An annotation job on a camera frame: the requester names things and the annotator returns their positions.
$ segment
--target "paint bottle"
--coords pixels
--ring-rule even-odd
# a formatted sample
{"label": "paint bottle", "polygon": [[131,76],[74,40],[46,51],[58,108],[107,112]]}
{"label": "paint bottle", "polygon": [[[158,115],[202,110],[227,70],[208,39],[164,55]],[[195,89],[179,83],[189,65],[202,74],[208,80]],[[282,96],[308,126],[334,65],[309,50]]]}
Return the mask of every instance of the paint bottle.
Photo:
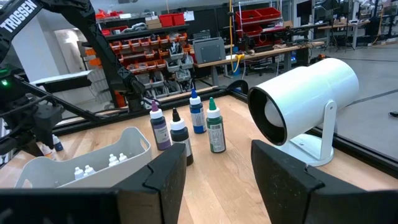
{"label": "paint bottle", "polygon": [[188,128],[185,126],[183,118],[178,115],[177,109],[173,108],[173,120],[170,122],[170,135],[172,137],[172,142],[185,144],[185,149],[187,152],[187,166],[193,164],[193,155],[191,142],[189,140]]}
{"label": "paint bottle", "polygon": [[75,180],[83,178],[83,175],[84,175],[84,171],[81,168],[76,167],[75,168]]}
{"label": "paint bottle", "polygon": [[221,153],[226,150],[223,117],[220,109],[216,107],[213,97],[210,97],[209,108],[207,109],[207,128],[209,129],[210,150],[214,153]]}
{"label": "paint bottle", "polygon": [[88,175],[95,174],[95,170],[92,167],[90,167],[89,165],[86,165],[85,173]]}
{"label": "paint bottle", "polygon": [[189,98],[189,110],[191,111],[193,132],[201,134],[206,132],[206,118],[203,110],[203,104],[200,101],[200,96],[192,88],[191,98]]}
{"label": "paint bottle", "polygon": [[125,156],[123,153],[120,153],[119,162],[125,161],[126,159],[127,156]]}
{"label": "paint bottle", "polygon": [[54,149],[59,152],[63,150],[63,146],[62,143],[60,141],[60,139],[58,137],[56,137],[55,135],[52,135],[52,141],[54,143]]}
{"label": "paint bottle", "polygon": [[43,144],[41,150],[42,150],[43,155],[45,157],[47,157],[49,159],[52,159],[52,160],[55,160],[55,156],[52,153],[52,150],[47,145]]}
{"label": "paint bottle", "polygon": [[165,150],[171,146],[169,131],[167,130],[166,119],[163,116],[161,109],[157,107],[157,104],[152,100],[152,110],[150,114],[150,124],[154,132],[156,146],[158,150]]}
{"label": "paint bottle", "polygon": [[116,156],[114,156],[113,154],[109,155],[109,166],[115,166],[116,164],[119,163],[119,160]]}

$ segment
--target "purple paint bottle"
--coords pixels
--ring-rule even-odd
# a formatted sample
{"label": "purple paint bottle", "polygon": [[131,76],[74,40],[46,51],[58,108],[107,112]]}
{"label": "purple paint bottle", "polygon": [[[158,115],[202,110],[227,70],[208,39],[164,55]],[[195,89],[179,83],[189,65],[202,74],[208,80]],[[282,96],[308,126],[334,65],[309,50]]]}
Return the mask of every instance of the purple paint bottle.
{"label": "purple paint bottle", "polygon": [[154,132],[156,146],[158,150],[165,150],[171,146],[169,131],[167,130],[166,119],[163,116],[161,109],[157,107],[157,104],[152,100],[152,110],[150,114],[150,124]]}

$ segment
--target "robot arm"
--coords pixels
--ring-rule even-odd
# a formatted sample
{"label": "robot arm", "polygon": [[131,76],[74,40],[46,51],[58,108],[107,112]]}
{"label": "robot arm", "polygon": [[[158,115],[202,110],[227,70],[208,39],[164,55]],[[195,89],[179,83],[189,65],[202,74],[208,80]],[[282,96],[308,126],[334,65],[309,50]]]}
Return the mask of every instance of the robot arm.
{"label": "robot arm", "polygon": [[12,39],[42,9],[62,14],[81,30],[92,45],[112,88],[130,95],[141,95],[144,85],[120,64],[108,41],[96,25],[95,11],[89,0],[11,0],[0,9],[0,62],[10,48]]}

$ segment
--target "lamp base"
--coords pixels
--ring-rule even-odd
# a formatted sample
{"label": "lamp base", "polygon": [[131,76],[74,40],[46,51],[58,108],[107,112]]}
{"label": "lamp base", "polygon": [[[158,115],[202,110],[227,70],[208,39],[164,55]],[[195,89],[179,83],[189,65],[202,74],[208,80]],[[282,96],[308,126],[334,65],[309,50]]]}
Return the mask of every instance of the lamp base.
{"label": "lamp base", "polygon": [[324,159],[319,159],[321,158],[321,145],[321,138],[309,134],[300,134],[283,146],[276,146],[276,148],[308,165],[315,167],[329,163],[334,156],[334,149],[332,147],[330,156],[326,156]]}

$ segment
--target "wooden table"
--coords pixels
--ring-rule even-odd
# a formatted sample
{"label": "wooden table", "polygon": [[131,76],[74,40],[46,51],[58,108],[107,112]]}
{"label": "wooden table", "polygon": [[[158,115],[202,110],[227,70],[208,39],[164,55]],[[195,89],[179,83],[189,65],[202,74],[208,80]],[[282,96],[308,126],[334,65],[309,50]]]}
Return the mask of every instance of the wooden table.
{"label": "wooden table", "polygon": [[[324,42],[309,42],[309,45],[311,45],[312,47],[316,47],[316,46],[321,46],[323,44],[325,44]],[[260,52],[260,53],[255,53],[254,55],[245,55],[244,58],[241,60],[241,62],[245,61],[245,60],[252,60],[252,59],[256,59],[256,58],[264,58],[264,57],[270,57],[270,56],[274,56],[274,55],[279,55],[279,54],[285,54],[284,57],[284,68],[285,71],[289,71],[292,68],[292,61],[291,61],[291,52],[293,50],[299,50],[299,49],[306,49],[307,46],[306,45],[296,45],[293,47],[284,47],[284,48],[279,48],[279,49],[274,49],[274,50],[269,50],[266,52]],[[216,66],[221,66],[224,65],[226,67],[227,64],[231,63],[231,62],[237,62],[238,60],[234,57],[232,60],[231,59],[225,59],[225,60],[219,60],[216,62],[209,62],[209,63],[202,63],[202,64],[194,64],[194,66],[196,68],[204,68],[204,67],[209,67],[211,66],[211,79],[213,82],[214,86],[218,86],[218,73],[217,73],[217,69]]]}
{"label": "wooden table", "polygon": [[[354,36],[353,36],[353,48],[356,48],[356,39],[358,38],[358,28],[370,23],[370,21],[365,21],[365,22],[360,22],[357,24],[348,24],[348,27],[354,27]],[[344,28],[347,27],[347,24],[337,24],[337,25],[333,25],[333,28]],[[325,27],[319,27],[318,29],[325,29],[326,30],[326,36],[327,36],[327,40],[326,40],[326,46],[329,46],[330,43],[330,29],[332,28],[332,26],[325,26]]]}
{"label": "wooden table", "polygon": [[[190,132],[194,163],[187,167],[187,179],[179,223],[270,223],[251,165],[251,141],[265,137],[251,118],[247,104],[232,96],[215,99],[224,117],[226,152],[210,152],[208,135],[194,134],[188,106],[178,108]],[[164,111],[167,121],[172,111]],[[70,159],[116,142],[123,129],[135,126],[152,144],[152,154],[160,152],[150,128],[149,115],[99,128],[62,136],[65,148],[59,159]],[[20,152],[0,169],[0,187],[12,187],[23,165],[32,156]],[[335,158],[319,167],[335,177],[365,190],[398,189],[398,180],[351,157],[335,151]]]}

